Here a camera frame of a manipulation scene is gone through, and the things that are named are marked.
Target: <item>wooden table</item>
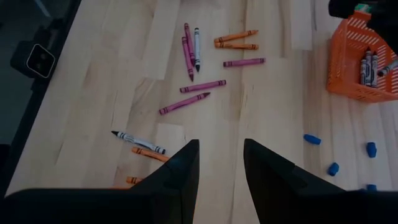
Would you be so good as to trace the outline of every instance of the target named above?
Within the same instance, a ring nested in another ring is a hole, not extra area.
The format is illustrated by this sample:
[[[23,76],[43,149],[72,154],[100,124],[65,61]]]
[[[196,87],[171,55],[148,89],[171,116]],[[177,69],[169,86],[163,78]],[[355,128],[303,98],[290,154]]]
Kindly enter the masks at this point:
[[[130,152],[111,130],[166,148],[172,156],[200,140],[195,223],[258,223],[243,165],[253,138],[347,190],[398,189],[398,104],[364,104],[326,90],[329,39],[339,24],[328,0],[84,0],[22,153],[8,194],[31,187],[127,187],[161,163]],[[226,79],[207,99],[160,116],[195,95],[183,57],[183,24],[200,28],[202,65],[194,83]],[[260,49],[215,49],[213,39],[243,30],[237,42]],[[223,68],[222,62],[266,63]],[[311,146],[304,133],[322,138]],[[377,158],[364,145],[377,142]],[[336,177],[326,174],[340,165]]]

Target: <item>pink crayon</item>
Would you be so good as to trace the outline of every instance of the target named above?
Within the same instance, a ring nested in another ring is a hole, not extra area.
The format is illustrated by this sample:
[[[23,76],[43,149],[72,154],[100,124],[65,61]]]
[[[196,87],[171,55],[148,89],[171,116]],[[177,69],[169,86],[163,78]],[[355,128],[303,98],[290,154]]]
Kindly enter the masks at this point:
[[[234,66],[244,66],[244,65],[257,65],[260,63],[264,63],[266,61],[265,58],[253,58],[253,59],[244,59],[244,60],[235,60],[224,62],[224,67],[234,67]]]
[[[202,99],[206,98],[208,95],[210,95],[210,93],[202,93],[202,94],[196,95],[194,97],[188,98],[186,100],[180,101],[178,103],[175,103],[173,105],[166,106],[165,108],[160,109],[159,113],[160,113],[160,115],[165,115],[173,110],[176,110],[177,108],[181,108],[183,106],[187,106],[194,102],[202,100]]]
[[[188,75],[189,75],[191,81],[193,81],[193,67],[192,67],[192,63],[191,63],[191,61],[189,59],[187,38],[186,37],[182,37],[181,39],[182,39],[182,47],[184,48],[185,63],[187,64]]]
[[[189,29],[189,25],[187,23],[184,23],[184,29],[185,29],[185,37],[188,39],[189,57],[191,59],[192,66],[194,66],[195,65],[195,53],[193,51],[191,32]]]
[[[189,93],[191,91],[206,90],[208,88],[213,88],[213,87],[218,87],[218,86],[223,86],[223,85],[226,85],[226,80],[219,80],[219,81],[215,81],[215,82],[209,82],[209,83],[204,83],[204,84],[199,84],[199,85],[182,87],[182,88],[180,88],[180,92]]]

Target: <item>orange plastic basket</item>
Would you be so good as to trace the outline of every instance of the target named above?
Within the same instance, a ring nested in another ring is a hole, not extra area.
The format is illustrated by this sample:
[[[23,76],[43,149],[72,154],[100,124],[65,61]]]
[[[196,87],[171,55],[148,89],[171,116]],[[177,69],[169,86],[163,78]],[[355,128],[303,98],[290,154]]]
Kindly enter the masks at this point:
[[[343,20],[333,34],[327,89],[370,103],[398,100],[398,68],[385,77],[377,77],[377,88],[360,84],[361,59],[367,47],[379,56],[378,70],[396,58],[386,42],[366,27],[370,18],[370,14],[356,11]]]

